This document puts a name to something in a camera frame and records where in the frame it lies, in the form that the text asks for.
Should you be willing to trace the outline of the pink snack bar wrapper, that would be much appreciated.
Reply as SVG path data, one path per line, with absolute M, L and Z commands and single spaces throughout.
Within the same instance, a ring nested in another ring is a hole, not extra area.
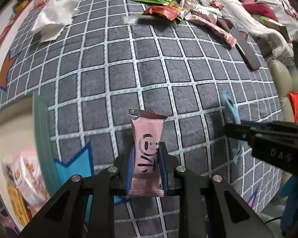
M 129 116 L 133 128 L 134 166 L 128 195 L 162 197 L 159 145 L 168 116 L 138 108 L 130 108 Z

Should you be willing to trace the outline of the light blue snack bar wrapper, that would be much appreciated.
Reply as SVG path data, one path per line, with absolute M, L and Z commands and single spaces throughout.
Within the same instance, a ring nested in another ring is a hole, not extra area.
M 230 93 L 228 91 L 224 91 L 222 93 L 222 97 L 224 101 L 224 111 L 225 111 L 225 116 L 227 118 L 227 123 L 236 124 L 236 125 L 241 124 L 238 108 L 234 103 L 234 100 L 232 99 Z M 228 138 L 228 141 L 230 145 L 230 150 L 234 155 L 232 160 L 234 164 L 237 164 L 242 155 L 242 148 L 243 148 L 244 141 L 236 140 L 233 138 Z

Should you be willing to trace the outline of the pale pink biscuit packet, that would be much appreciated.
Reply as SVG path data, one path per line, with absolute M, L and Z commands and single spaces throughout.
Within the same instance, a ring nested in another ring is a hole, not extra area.
M 32 207 L 41 207 L 50 198 L 36 151 L 19 152 L 11 162 L 16 188 Z

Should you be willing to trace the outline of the yellow snack packet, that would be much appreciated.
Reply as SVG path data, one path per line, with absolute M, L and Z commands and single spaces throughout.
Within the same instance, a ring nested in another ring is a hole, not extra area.
M 30 222 L 30 217 L 25 206 L 25 202 L 23 201 L 23 197 L 19 190 L 11 184 L 7 186 L 7 192 L 16 218 L 18 222 L 24 227 Z

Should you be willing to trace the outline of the dark red smartphone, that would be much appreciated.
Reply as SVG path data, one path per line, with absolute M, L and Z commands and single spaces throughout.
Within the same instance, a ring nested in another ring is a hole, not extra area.
M 248 35 L 236 29 L 236 27 L 234 27 L 234 25 L 228 19 L 218 18 L 217 25 L 226 30 L 236 39 L 237 50 L 239 51 L 249 70 L 257 71 L 260 68 L 261 63 L 245 39 Z

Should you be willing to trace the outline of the white storage box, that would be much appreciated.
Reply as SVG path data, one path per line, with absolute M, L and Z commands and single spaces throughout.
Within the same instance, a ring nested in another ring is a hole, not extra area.
M 26 95 L 0 110 L 0 199 L 19 231 L 21 224 L 8 195 L 6 165 L 20 152 L 36 152 L 48 193 L 52 195 L 59 185 L 52 164 L 48 107 L 36 93 Z

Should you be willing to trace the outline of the grey checkered blanket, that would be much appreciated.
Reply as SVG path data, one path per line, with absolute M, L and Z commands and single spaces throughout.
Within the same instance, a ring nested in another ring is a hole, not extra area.
M 146 8 L 130 0 L 80 0 L 73 23 L 45 44 L 30 31 L 39 10 L 31 12 L 9 47 L 17 60 L 0 90 L 0 109 L 37 93 L 48 105 L 53 156 L 66 163 L 89 143 L 97 173 L 133 145 L 129 108 L 165 114 L 161 139 L 168 152 L 199 175 L 221 176 L 261 212 L 282 172 L 255 159 L 248 145 L 234 161 L 223 134 L 225 92 L 242 120 L 282 118 L 259 47 L 247 38 L 260 65 L 250 71 L 238 49 L 210 29 L 186 21 L 124 23 Z

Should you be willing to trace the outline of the long pink snack bar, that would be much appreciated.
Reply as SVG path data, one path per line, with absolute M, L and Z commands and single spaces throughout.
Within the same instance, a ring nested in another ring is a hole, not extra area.
M 208 27 L 217 36 L 219 36 L 225 42 L 225 44 L 228 45 L 230 48 L 234 48 L 235 47 L 237 40 L 230 33 L 228 33 L 227 31 L 225 31 L 224 29 L 218 27 L 217 25 L 215 25 L 215 24 L 213 24 L 213 23 L 211 23 L 211 22 L 203 19 L 200 16 L 197 16 L 195 14 L 192 14 L 190 12 L 188 14 L 186 14 L 185 20 L 187 20 L 187 21 L 189 21 L 189 22 L 191 22 L 193 24 L 202 26 L 202 27 Z

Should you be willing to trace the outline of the white grey throw blanket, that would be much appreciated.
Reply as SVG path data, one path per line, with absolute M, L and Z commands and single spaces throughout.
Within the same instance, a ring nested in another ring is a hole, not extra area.
M 247 28 L 266 41 L 278 60 L 294 57 L 293 41 L 298 39 L 298 14 L 288 0 L 220 0 Z

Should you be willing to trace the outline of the dark red pillow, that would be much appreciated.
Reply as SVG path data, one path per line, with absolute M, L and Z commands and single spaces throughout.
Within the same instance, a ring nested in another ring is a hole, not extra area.
M 242 6 L 251 15 L 256 14 L 256 15 L 264 16 L 278 22 L 278 18 L 275 15 L 275 13 L 271 10 L 271 8 L 267 4 L 263 2 L 242 3 Z

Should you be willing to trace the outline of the red snack packet in pile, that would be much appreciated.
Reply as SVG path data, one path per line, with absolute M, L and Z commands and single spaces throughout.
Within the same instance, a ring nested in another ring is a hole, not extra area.
M 152 5 L 143 14 L 156 15 L 173 21 L 178 16 L 177 9 L 169 6 Z

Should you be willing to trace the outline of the white tissue cloth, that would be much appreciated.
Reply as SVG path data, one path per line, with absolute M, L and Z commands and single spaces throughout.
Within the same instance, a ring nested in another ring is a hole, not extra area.
M 41 35 L 40 42 L 56 40 L 73 23 L 81 0 L 50 0 L 39 13 L 31 33 Z

